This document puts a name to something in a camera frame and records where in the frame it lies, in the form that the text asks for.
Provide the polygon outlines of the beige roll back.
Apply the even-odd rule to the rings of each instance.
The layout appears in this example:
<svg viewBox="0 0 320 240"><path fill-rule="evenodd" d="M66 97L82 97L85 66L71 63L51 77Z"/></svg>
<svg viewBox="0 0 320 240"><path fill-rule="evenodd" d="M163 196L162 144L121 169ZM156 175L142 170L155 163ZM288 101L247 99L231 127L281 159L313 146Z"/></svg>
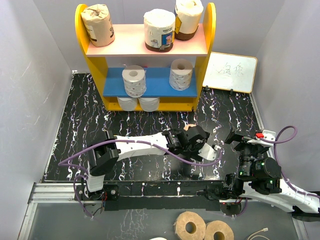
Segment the beige roll back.
<svg viewBox="0 0 320 240"><path fill-rule="evenodd" d="M203 10L204 7L200 0L175 1L175 39L188 41L194 37Z"/></svg>

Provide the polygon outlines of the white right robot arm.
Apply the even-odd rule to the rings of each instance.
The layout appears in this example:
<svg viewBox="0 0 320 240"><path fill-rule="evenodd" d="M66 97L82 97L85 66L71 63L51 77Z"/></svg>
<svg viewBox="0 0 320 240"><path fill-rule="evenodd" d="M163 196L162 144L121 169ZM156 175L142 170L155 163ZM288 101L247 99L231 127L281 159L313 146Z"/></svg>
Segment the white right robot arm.
<svg viewBox="0 0 320 240"><path fill-rule="evenodd" d="M224 142L237 142L234 150L239 153L239 166L237 174L225 176L223 194L230 199L242 197L267 203L300 221L318 222L319 192L308 192L292 184L284 177L277 156L262 157L270 148L292 140L298 132L295 126L292 129L293 134L281 140L280 133L270 130L260 130L248 137L231 128Z"/></svg>

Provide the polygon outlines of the patterned white paper roll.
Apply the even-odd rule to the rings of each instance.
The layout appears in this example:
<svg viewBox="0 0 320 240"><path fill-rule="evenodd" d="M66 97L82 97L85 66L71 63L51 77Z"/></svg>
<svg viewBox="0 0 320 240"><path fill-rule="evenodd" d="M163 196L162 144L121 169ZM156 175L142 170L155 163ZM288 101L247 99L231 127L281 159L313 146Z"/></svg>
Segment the patterned white paper roll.
<svg viewBox="0 0 320 240"><path fill-rule="evenodd" d="M191 84L192 74L193 65L190 61L175 59L170 66L169 84L175 90L186 90Z"/></svg>

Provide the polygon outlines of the beige roll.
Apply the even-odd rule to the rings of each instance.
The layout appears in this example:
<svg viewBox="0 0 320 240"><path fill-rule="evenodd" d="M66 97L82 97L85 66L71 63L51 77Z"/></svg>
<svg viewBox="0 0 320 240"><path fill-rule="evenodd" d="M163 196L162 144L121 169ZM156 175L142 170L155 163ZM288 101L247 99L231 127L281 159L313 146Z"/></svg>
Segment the beige roll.
<svg viewBox="0 0 320 240"><path fill-rule="evenodd" d="M188 41L194 37L203 10L204 7L200 0L175 1L175 39Z"/></svg>
<svg viewBox="0 0 320 240"><path fill-rule="evenodd" d="M169 52L175 39L176 16L164 9L147 11L143 16L145 47L153 52Z"/></svg>

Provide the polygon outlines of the beige roll front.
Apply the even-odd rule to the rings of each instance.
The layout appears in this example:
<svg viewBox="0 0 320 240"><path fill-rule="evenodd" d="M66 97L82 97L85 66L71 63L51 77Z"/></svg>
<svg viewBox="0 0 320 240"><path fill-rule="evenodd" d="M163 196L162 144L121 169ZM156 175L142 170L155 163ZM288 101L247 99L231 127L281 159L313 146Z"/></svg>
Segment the beige roll front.
<svg viewBox="0 0 320 240"><path fill-rule="evenodd" d="M176 16L164 9L147 11L143 16L145 47L153 52L169 52L175 39Z"/></svg>

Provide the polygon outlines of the brown roll front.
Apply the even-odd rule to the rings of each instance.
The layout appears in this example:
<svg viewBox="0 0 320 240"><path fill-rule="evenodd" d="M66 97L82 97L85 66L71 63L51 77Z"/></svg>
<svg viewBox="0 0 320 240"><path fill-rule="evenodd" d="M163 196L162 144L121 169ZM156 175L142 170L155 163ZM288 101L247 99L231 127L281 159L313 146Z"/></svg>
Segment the brown roll front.
<svg viewBox="0 0 320 240"><path fill-rule="evenodd" d="M81 18L95 47L108 46L115 40L111 15L105 4L86 7L81 13Z"/></svg>

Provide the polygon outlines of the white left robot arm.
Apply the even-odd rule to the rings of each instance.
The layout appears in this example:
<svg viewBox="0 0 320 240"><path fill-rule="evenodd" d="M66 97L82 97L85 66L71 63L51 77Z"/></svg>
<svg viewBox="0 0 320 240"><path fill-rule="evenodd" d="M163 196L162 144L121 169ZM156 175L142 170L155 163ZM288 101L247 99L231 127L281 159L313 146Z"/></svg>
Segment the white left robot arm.
<svg viewBox="0 0 320 240"><path fill-rule="evenodd" d="M216 150L207 141L210 134L200 126L190 126L187 130L169 129L160 133L144 136L119 136L111 131L106 134L105 143L88 151L88 177L86 194L93 200L103 195L105 175L114 165L131 157L155 155L167 152L186 161L214 161Z"/></svg>

